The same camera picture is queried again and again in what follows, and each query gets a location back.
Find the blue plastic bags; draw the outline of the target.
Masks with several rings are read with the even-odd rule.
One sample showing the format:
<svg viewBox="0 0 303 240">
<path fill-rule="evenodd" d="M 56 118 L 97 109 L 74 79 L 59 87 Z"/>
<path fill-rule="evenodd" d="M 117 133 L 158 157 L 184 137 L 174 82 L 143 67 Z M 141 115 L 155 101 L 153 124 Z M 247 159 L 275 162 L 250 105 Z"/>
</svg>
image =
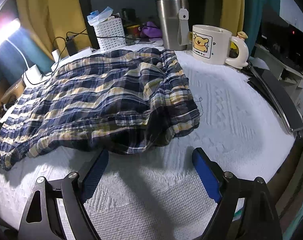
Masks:
<svg viewBox="0 0 303 240">
<path fill-rule="evenodd" d="M 113 13 L 111 7 L 106 7 L 102 12 L 95 10 L 87 16 L 87 21 L 90 26 L 95 26 L 106 21 Z"/>
</svg>

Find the stainless steel tumbler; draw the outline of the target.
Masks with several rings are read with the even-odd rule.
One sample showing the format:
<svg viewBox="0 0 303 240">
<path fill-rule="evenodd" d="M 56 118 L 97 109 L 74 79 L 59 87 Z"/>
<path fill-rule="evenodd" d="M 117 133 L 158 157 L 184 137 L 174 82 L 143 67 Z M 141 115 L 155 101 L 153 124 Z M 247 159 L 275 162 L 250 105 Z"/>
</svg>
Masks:
<svg viewBox="0 0 303 240">
<path fill-rule="evenodd" d="M 187 0 L 156 0 L 164 47 L 182 51 L 189 44 Z"/>
</svg>

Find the cream bear cartoon mug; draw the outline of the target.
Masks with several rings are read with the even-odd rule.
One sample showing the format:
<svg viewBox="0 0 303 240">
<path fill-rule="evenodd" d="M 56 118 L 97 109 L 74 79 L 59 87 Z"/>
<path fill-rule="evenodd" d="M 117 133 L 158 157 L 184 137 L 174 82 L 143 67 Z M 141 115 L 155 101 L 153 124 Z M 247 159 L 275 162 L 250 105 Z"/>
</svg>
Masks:
<svg viewBox="0 0 303 240">
<path fill-rule="evenodd" d="M 229 56 L 231 43 L 238 48 L 236 58 Z M 249 50 L 245 41 L 228 30 L 210 25 L 193 26 L 192 53 L 196 59 L 208 64 L 227 64 L 237 69 L 248 65 Z"/>
</svg>

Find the beige lidded container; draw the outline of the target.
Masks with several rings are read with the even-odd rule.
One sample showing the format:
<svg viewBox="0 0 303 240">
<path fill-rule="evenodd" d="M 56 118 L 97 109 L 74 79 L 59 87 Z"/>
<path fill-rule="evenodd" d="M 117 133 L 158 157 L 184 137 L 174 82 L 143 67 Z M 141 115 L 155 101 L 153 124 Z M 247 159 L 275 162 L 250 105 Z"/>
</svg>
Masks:
<svg viewBox="0 0 303 240">
<path fill-rule="evenodd" d="M 25 89 L 24 81 L 23 81 L 22 78 L 20 78 L 12 86 L 10 86 L 7 89 L 4 96 L 2 96 L 2 98 L 1 98 L 1 102 L 2 103 L 7 103 L 9 101 L 9 98 L 12 95 L 15 95 L 16 98 L 18 99 L 22 95 L 24 89 Z"/>
</svg>

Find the yellow curtain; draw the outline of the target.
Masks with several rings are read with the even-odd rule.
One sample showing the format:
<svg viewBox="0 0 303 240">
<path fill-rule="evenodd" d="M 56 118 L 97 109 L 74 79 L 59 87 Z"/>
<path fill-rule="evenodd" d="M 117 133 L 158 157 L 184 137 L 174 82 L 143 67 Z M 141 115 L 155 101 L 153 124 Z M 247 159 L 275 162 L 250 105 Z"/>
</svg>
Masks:
<svg viewBox="0 0 303 240">
<path fill-rule="evenodd" d="M 16 0 L 21 25 L 50 59 L 53 46 L 65 46 L 67 32 L 83 31 L 85 21 L 79 0 Z"/>
</svg>

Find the black laptop edge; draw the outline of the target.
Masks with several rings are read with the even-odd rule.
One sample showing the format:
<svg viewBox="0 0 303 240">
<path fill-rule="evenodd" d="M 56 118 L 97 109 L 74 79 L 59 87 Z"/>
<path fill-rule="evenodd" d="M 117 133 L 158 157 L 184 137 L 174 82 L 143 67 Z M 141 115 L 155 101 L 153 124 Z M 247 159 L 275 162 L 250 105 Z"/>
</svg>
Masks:
<svg viewBox="0 0 303 240">
<path fill-rule="evenodd" d="M 289 134 L 303 130 L 303 120 L 298 109 L 270 70 L 255 67 L 248 61 L 241 72 L 249 77 L 248 85 L 276 111 Z"/>
</svg>

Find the orange lidded jar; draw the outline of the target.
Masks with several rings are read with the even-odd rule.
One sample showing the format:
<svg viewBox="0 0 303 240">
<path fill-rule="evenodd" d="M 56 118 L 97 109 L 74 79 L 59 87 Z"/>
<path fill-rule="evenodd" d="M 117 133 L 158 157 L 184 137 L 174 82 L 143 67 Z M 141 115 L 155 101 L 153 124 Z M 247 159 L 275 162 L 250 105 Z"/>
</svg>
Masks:
<svg viewBox="0 0 303 240">
<path fill-rule="evenodd" d="M 132 35 L 134 38 L 140 38 L 141 26 L 139 24 L 128 26 L 126 29 L 129 35 Z"/>
</svg>

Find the blue yellow plaid pants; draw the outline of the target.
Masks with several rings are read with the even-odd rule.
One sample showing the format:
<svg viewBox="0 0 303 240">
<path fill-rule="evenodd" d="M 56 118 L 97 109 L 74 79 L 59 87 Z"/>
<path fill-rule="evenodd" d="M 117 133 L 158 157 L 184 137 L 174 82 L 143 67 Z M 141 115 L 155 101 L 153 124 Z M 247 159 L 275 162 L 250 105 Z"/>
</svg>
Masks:
<svg viewBox="0 0 303 240">
<path fill-rule="evenodd" d="M 189 81 L 172 50 L 91 55 L 27 88 L 0 130 L 0 167 L 10 170 L 63 146 L 140 154 L 189 135 L 200 123 Z"/>
</svg>

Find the purple cloth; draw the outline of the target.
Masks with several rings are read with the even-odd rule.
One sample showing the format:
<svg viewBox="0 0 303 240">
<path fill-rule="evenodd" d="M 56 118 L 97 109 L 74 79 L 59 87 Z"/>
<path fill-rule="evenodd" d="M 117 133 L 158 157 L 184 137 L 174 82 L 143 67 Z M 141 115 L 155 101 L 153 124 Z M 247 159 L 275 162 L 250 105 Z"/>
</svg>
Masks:
<svg viewBox="0 0 303 240">
<path fill-rule="evenodd" d="M 153 22 L 148 21 L 147 23 L 141 25 L 140 37 L 141 38 L 162 38 L 162 31 Z"/>
</svg>

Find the white perforated plastic basket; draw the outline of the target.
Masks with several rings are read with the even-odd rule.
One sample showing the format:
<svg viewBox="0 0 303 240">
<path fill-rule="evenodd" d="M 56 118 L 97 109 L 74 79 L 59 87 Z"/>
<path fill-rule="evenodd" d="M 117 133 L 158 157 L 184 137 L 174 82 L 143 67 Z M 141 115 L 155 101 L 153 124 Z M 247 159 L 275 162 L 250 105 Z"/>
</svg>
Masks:
<svg viewBox="0 0 303 240">
<path fill-rule="evenodd" d="M 94 31 L 102 53 L 126 46 L 125 33 L 120 18 L 96 24 Z"/>
</svg>

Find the white USB charger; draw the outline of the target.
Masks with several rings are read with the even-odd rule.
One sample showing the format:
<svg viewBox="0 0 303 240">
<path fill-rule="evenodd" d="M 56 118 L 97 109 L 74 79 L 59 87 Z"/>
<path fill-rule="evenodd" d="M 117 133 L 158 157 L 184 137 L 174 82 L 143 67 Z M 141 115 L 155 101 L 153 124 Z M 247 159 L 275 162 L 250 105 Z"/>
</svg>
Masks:
<svg viewBox="0 0 303 240">
<path fill-rule="evenodd" d="M 53 56 L 53 59 L 56 63 L 58 63 L 59 61 L 59 58 L 60 58 L 60 50 L 59 49 L 55 49 L 52 51 L 52 56 Z"/>
</svg>

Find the white desk lamp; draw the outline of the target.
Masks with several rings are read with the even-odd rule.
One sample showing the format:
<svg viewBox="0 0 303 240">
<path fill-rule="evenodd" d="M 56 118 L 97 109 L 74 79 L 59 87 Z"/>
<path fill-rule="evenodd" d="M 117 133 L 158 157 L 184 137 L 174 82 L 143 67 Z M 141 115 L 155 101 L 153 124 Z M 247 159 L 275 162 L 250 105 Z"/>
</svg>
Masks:
<svg viewBox="0 0 303 240">
<path fill-rule="evenodd" d="M 14 33 L 16 33 L 19 28 L 21 26 L 20 20 L 18 18 L 15 18 L 14 20 L 5 23 L 4 25 L 2 25 L 0 27 L 0 46 L 7 41 L 9 44 L 11 44 L 15 50 L 22 56 L 25 65 L 26 65 L 26 69 L 23 72 L 23 81 L 27 81 L 27 85 L 28 86 L 35 86 L 36 82 L 32 81 L 31 79 L 28 78 L 27 74 L 35 74 L 34 77 L 38 77 L 39 78 L 39 83 L 41 83 L 41 73 L 39 72 L 39 70 L 36 70 L 37 67 L 31 67 L 28 64 L 27 58 L 25 57 L 24 53 L 9 39 Z"/>
</svg>

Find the black power adapter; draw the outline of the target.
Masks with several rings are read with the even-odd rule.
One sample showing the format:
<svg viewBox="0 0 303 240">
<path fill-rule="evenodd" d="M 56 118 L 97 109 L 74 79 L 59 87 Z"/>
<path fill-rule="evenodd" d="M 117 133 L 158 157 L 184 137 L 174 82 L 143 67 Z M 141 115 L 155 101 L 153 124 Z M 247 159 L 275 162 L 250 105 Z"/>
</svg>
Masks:
<svg viewBox="0 0 303 240">
<path fill-rule="evenodd" d="M 65 45 L 69 56 L 73 56 L 78 52 L 73 39 L 67 40 Z"/>
</svg>

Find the white power strip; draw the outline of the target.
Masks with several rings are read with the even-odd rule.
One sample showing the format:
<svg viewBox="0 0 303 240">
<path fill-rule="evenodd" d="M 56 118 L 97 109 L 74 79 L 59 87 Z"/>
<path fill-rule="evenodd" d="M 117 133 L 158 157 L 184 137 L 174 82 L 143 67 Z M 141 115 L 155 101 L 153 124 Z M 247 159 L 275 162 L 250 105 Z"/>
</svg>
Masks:
<svg viewBox="0 0 303 240">
<path fill-rule="evenodd" d="M 59 59 L 59 64 L 54 63 L 52 66 L 51 66 L 51 70 L 54 71 L 56 69 L 56 66 L 58 67 L 61 67 L 63 66 L 64 64 L 67 64 L 69 62 L 72 62 L 74 60 L 77 60 L 77 59 L 81 59 L 83 57 L 87 57 L 87 56 L 90 56 L 92 54 L 92 48 L 91 47 L 87 47 L 85 49 L 82 49 L 81 51 L 79 51 L 78 53 L 72 55 L 72 56 L 66 56 L 64 58 L 60 58 Z"/>
</svg>

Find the teal curtain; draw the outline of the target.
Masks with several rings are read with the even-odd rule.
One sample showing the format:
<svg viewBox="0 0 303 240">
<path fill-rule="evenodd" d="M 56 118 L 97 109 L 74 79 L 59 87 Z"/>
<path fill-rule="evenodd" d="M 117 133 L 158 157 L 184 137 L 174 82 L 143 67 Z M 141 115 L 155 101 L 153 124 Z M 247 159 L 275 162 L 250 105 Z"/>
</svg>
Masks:
<svg viewBox="0 0 303 240">
<path fill-rule="evenodd" d="M 21 78 L 24 70 L 37 65 L 40 72 L 46 74 L 54 61 L 50 59 L 30 38 L 26 30 L 20 28 L 8 41 L 0 45 L 0 79 L 6 79 L 12 85 Z"/>
</svg>

